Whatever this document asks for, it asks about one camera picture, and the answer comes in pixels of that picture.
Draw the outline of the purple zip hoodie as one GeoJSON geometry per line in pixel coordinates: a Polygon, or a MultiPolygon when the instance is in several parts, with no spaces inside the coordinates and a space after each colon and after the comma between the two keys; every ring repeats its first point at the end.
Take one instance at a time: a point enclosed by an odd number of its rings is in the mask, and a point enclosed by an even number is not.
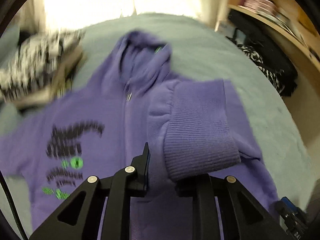
{"type": "Polygon", "coordinates": [[[1,171],[25,178],[38,228],[86,178],[105,178],[148,146],[149,191],[131,202],[133,239],[191,239],[192,201],[179,179],[237,178],[276,216],[276,186],[228,80],[191,81],[170,69],[171,47],[125,34],[87,85],[1,137],[1,171]]]}

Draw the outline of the black white clothes pile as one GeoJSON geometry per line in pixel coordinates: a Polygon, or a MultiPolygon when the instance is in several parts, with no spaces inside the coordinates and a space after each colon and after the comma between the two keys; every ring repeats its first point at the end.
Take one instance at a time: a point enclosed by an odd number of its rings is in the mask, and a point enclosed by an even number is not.
{"type": "Polygon", "coordinates": [[[229,40],[260,69],[281,97],[290,97],[297,88],[298,73],[289,57],[258,20],[234,9],[228,20],[235,25],[229,40]]]}

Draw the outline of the beige folded garment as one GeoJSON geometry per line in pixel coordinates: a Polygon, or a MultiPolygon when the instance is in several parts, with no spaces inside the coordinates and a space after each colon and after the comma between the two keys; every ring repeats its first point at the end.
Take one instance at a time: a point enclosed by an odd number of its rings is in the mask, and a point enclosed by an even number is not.
{"type": "Polygon", "coordinates": [[[62,97],[71,90],[73,78],[86,60],[86,55],[81,45],[62,57],[62,61],[54,75],[52,83],[33,92],[12,104],[19,110],[44,106],[56,98],[62,97]]]}

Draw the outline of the black white patterned folded garment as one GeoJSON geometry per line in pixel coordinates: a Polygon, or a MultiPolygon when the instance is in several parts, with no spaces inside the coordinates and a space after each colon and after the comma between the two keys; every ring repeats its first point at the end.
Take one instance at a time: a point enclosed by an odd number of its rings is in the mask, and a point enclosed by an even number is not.
{"type": "Polygon", "coordinates": [[[80,50],[84,30],[37,34],[16,50],[1,69],[1,97],[14,101],[53,83],[64,60],[80,50]]]}

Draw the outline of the light blue fleece bedspread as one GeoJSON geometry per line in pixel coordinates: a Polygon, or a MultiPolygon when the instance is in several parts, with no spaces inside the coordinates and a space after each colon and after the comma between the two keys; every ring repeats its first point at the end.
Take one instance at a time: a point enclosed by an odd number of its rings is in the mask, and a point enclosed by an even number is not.
{"type": "MultiPolygon", "coordinates": [[[[306,208],[315,176],[298,128],[282,98],[232,42],[191,18],[146,14],[88,27],[82,42],[87,60],[76,74],[71,92],[84,88],[118,41],[133,31],[153,35],[168,44],[171,47],[170,69],[177,75],[191,81],[228,80],[232,83],[278,198],[286,196],[300,208],[306,208]]],[[[1,137],[14,132],[24,120],[47,106],[22,115],[12,105],[3,106],[1,137]]],[[[30,235],[35,229],[31,223],[28,184],[22,176],[5,177],[24,229],[30,235]]]]}

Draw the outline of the white floral curtain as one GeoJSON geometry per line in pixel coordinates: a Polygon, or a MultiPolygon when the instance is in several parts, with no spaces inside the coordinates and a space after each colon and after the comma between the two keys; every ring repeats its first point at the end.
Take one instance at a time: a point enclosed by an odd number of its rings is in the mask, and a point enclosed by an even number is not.
{"type": "Polygon", "coordinates": [[[223,17],[227,0],[27,0],[17,13],[30,32],[80,29],[145,13],[182,15],[210,27],[223,17]]]}

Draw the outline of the wooden bookshelf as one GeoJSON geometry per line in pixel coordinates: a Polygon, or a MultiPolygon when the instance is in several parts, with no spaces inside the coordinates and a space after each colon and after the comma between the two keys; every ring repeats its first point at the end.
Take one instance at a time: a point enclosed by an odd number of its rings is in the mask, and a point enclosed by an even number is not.
{"type": "Polygon", "coordinates": [[[298,0],[227,0],[228,8],[262,23],[295,67],[319,88],[319,30],[298,0]]]}

